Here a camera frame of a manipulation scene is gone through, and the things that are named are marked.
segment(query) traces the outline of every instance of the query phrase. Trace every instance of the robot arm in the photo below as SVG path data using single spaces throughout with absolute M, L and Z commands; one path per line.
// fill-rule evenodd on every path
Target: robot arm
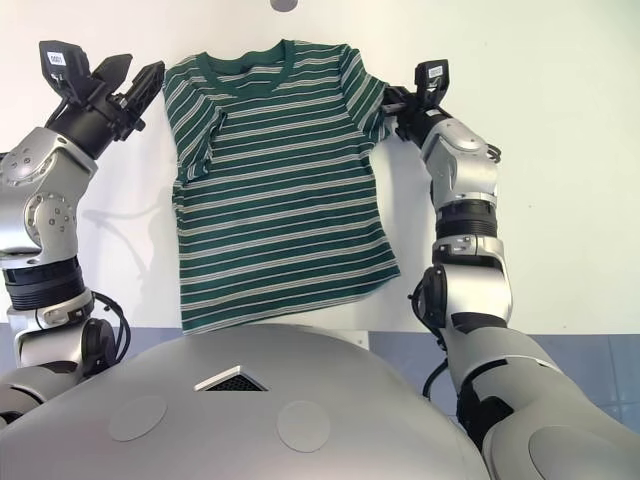
M 507 327 L 511 288 L 497 237 L 500 151 L 440 108 L 447 61 L 416 68 L 418 91 L 387 90 L 398 135 L 432 177 L 433 266 L 410 298 L 447 353 L 457 416 L 501 480 L 638 478 L 640 437 L 594 406 L 544 350 Z
M 144 67 L 126 94 L 131 55 L 92 73 L 78 46 L 40 43 L 42 71 L 62 102 L 0 163 L 0 267 L 19 368 L 0 380 L 4 423 L 113 365 L 123 330 L 91 318 L 94 300 L 121 320 L 120 307 L 86 288 L 77 259 L 76 209 L 112 141 L 142 130 L 140 116 L 160 91 L 164 64 Z

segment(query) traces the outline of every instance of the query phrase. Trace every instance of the green striped t-shirt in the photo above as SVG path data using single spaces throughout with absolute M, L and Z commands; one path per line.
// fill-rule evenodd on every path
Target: green striped t-shirt
M 346 303 L 399 274 L 368 158 L 384 87 L 348 45 L 289 40 L 167 72 L 185 332 Z

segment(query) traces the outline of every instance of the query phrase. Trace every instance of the gray floor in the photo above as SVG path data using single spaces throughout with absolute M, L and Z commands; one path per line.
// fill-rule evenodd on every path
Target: gray floor
M 135 328 L 128 356 L 180 336 L 179 329 Z M 602 410 L 640 433 L 640 335 L 537 336 L 536 340 Z M 430 334 L 372 332 L 371 351 L 386 359 L 422 390 L 425 378 L 444 358 Z M 13 367 L 11 334 L 0 324 L 0 374 Z M 455 415 L 456 397 L 446 374 L 433 385 L 432 399 Z

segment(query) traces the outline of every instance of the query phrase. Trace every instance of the white wall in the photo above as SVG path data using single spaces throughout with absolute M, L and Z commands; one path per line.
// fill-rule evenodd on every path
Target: white wall
M 531 333 L 640 333 L 640 2 L 636 0 L 2 0 L 0 150 L 57 104 L 37 42 L 81 45 L 92 66 L 129 52 L 132 74 L 195 52 L 237 57 L 280 38 L 347 42 L 368 70 L 411 86 L 423 60 L 448 58 L 444 107 L 504 151 L 499 221 L 515 308 Z M 157 99 L 148 127 L 100 158 L 81 203 L 86 283 L 137 326 L 178 326 L 170 185 L 175 152 Z M 423 331 L 405 298 L 429 263 L 433 213 L 416 150 L 373 155 L 384 227 L 403 276 L 365 301 L 295 316 L 333 328 Z M 0 309 L 8 306 L 0 297 Z

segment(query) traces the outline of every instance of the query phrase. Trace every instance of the shirt sleeve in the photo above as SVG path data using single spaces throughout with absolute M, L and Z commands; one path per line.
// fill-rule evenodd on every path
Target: shirt sleeve
M 387 84 L 367 73 L 360 51 L 349 45 L 344 46 L 340 55 L 340 84 L 347 111 L 357 129 L 373 143 L 384 140 L 389 130 L 381 107 Z
M 178 182 L 185 184 L 209 173 L 211 139 L 226 117 L 222 109 L 198 92 L 188 79 L 167 72 L 165 108 L 178 151 Z

